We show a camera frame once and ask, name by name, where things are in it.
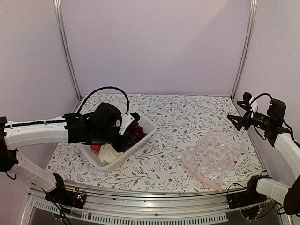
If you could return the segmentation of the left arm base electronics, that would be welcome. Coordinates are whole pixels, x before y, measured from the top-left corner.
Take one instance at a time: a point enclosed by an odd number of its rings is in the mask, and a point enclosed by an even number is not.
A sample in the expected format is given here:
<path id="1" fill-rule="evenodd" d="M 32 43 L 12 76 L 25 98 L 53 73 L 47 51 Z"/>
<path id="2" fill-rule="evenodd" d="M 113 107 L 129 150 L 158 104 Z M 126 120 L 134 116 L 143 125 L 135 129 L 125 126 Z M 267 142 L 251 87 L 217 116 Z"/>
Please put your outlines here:
<path id="1" fill-rule="evenodd" d="M 54 173 L 53 175 L 56 179 L 55 189 L 50 192 L 46 192 L 45 199 L 63 206 L 83 209 L 87 197 L 86 192 L 79 188 L 67 190 L 63 178 L 57 173 Z"/>

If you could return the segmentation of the clear zip top bag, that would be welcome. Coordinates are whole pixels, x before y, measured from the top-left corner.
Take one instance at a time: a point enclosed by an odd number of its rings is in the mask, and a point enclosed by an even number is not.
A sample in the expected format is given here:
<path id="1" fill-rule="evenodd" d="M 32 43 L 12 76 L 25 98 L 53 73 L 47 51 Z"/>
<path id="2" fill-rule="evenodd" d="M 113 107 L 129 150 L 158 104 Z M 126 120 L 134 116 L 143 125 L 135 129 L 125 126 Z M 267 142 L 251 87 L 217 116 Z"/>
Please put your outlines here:
<path id="1" fill-rule="evenodd" d="M 218 192 L 223 190 L 225 171 L 247 150 L 247 145 L 222 130 L 204 134 L 194 147 L 177 158 L 186 172 Z"/>

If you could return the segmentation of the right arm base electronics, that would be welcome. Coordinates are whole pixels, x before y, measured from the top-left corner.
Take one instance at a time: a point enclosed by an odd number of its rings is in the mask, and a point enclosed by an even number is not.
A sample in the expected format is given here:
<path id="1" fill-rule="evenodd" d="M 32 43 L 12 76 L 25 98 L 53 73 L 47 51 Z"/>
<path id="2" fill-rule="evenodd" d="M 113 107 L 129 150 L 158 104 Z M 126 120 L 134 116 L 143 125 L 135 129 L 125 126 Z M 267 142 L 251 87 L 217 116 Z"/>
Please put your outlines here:
<path id="1" fill-rule="evenodd" d="M 265 217 L 270 212 L 272 212 L 272 210 L 276 205 L 275 203 L 273 203 L 269 211 L 266 212 L 265 214 L 262 214 L 262 211 L 267 206 L 266 203 L 267 197 L 265 195 L 259 194 L 256 191 L 256 185 L 258 184 L 258 181 L 260 179 L 264 179 L 264 178 L 271 179 L 270 176 L 266 176 L 266 175 L 252 176 L 246 186 L 243 186 L 235 182 L 232 183 L 226 191 L 226 198 L 230 209 L 236 209 L 236 208 L 246 207 L 252 204 L 262 203 L 262 206 L 260 205 L 255 206 L 254 209 L 240 210 L 242 217 L 247 221 L 253 221 Z M 242 192 L 230 194 L 229 190 L 232 186 L 240 186 L 242 188 L 245 188 L 246 190 Z"/>

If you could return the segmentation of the orange toy pepper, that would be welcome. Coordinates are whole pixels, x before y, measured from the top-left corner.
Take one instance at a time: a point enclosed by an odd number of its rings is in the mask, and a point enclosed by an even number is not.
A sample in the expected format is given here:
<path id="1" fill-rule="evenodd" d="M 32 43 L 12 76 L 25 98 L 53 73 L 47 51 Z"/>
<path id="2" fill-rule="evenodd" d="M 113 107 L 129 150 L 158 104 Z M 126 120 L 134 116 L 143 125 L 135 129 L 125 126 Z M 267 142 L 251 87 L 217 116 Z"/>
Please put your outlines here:
<path id="1" fill-rule="evenodd" d="M 95 152 L 99 152 L 101 149 L 101 146 L 102 146 L 102 143 L 100 143 L 100 142 L 92 142 L 90 144 L 90 148 Z"/>

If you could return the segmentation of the white plastic mesh basket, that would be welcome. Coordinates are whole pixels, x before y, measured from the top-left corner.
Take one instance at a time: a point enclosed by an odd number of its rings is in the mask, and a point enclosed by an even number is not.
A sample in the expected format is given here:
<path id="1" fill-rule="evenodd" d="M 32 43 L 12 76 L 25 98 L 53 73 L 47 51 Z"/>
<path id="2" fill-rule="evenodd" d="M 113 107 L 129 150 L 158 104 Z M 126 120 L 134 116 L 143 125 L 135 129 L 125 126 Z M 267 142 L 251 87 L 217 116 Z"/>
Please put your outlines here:
<path id="1" fill-rule="evenodd" d="M 77 144 L 77 147 L 79 150 L 82 152 L 82 154 L 87 158 L 87 160 L 98 170 L 104 171 L 106 173 L 111 172 L 114 170 L 119 164 L 122 162 L 125 162 L 131 155 L 136 153 L 138 150 L 141 149 L 143 145 L 145 145 L 151 136 L 155 133 L 157 130 L 157 126 L 155 123 L 153 123 L 150 119 L 145 117 L 141 112 L 137 112 L 140 115 L 140 120 L 138 123 L 140 126 L 144 128 L 144 132 L 147 134 L 143 139 L 140 141 L 135 141 L 129 134 L 124 134 L 128 135 L 130 137 L 130 143 L 127 146 L 127 149 L 123 152 L 121 156 L 119 156 L 117 159 L 113 160 L 110 164 L 103 164 L 99 161 L 98 159 L 98 154 L 99 152 L 93 151 L 90 146 L 88 145 L 83 145 L 81 143 Z"/>

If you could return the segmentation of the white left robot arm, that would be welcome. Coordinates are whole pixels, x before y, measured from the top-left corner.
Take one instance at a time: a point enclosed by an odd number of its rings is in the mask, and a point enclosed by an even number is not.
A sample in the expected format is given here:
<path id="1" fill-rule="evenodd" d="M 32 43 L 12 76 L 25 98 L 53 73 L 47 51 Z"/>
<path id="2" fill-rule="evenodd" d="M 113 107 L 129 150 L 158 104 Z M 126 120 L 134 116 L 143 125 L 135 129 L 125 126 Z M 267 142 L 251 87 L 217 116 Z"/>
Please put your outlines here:
<path id="1" fill-rule="evenodd" d="M 121 111 L 101 103 L 95 111 L 80 114 L 67 113 L 49 120 L 8 122 L 0 119 L 0 170 L 21 176 L 51 195 L 59 203 L 66 203 L 70 194 L 63 179 L 50 174 L 28 160 L 18 148 L 44 143 L 81 143 L 87 146 L 110 144 L 117 152 L 124 152 L 130 144 L 127 128 L 138 122 L 136 112 Z"/>

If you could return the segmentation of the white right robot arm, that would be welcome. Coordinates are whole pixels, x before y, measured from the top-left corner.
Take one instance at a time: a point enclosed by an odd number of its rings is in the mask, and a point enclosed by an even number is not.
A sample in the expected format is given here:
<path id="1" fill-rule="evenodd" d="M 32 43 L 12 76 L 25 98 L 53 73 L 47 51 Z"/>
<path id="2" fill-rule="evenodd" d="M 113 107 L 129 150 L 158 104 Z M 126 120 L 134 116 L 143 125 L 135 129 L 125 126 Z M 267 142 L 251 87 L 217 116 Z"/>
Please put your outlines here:
<path id="1" fill-rule="evenodd" d="M 278 99 L 270 100 L 266 114 L 258 112 L 257 99 L 249 93 L 237 104 L 245 110 L 243 116 L 228 115 L 227 118 L 237 130 L 250 127 L 264 131 L 266 140 L 286 160 L 295 181 L 291 186 L 276 181 L 269 176 L 253 176 L 247 184 L 242 200 L 253 204 L 260 195 L 271 198 L 281 204 L 287 215 L 300 215 L 300 145 L 293 136 L 292 128 L 286 124 L 284 115 L 286 105 Z"/>

